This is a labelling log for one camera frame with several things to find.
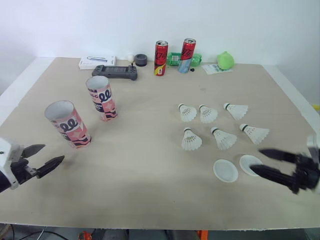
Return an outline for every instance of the red can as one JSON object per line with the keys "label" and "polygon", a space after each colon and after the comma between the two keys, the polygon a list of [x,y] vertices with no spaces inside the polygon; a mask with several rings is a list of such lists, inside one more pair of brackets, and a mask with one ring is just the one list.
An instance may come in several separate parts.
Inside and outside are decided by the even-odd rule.
{"label": "red can", "polygon": [[183,42],[180,62],[178,71],[182,74],[186,74],[189,71],[189,67],[192,60],[192,55],[196,47],[196,40],[192,38],[186,38]]}
{"label": "red can", "polygon": [[168,53],[168,42],[157,41],[155,43],[155,54],[154,54],[154,75],[163,76],[166,71]]}

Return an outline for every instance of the pink patterned can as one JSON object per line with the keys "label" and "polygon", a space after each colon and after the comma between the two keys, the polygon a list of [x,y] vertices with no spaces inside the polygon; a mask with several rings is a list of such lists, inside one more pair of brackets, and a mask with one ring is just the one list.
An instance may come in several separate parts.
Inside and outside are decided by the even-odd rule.
{"label": "pink patterned can", "polygon": [[92,97],[100,119],[107,122],[117,117],[116,104],[112,97],[109,79],[105,76],[93,76],[86,81],[86,87]]}
{"label": "pink patterned can", "polygon": [[79,149],[91,142],[91,136],[72,102],[56,101],[46,108],[44,115],[72,147]]}

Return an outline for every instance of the gray game controller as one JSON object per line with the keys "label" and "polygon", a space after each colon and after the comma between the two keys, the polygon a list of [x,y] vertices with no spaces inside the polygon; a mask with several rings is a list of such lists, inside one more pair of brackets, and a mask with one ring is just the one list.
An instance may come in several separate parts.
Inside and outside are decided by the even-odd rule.
{"label": "gray game controller", "polygon": [[137,68],[131,66],[96,66],[92,76],[105,76],[110,79],[131,79],[136,80],[138,77]]}

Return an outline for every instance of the white paper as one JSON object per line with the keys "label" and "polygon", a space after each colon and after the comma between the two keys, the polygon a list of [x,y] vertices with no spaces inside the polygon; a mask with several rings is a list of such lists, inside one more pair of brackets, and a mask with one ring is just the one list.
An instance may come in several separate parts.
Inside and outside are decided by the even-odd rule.
{"label": "white paper", "polygon": [[218,64],[206,64],[206,65],[202,65],[202,67],[205,70],[206,74],[208,75],[233,72],[232,69],[228,69],[228,70],[221,69],[218,66]]}

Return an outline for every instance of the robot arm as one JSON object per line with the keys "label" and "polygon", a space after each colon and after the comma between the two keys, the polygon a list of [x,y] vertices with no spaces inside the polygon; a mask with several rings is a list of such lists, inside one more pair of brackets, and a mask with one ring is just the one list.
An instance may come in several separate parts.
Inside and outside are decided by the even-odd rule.
{"label": "robot arm", "polygon": [[266,165],[252,165],[250,168],[262,178],[287,186],[294,194],[300,189],[311,189],[320,194],[320,137],[309,136],[307,146],[311,157],[271,148],[259,150],[269,158],[295,164],[296,169],[292,175]]}
{"label": "robot arm", "polygon": [[44,144],[36,144],[24,148],[22,145],[0,137],[0,193],[8,188],[17,188],[34,176],[42,178],[53,171],[65,158],[65,156],[55,157],[38,169],[29,167],[27,158],[44,147]]}

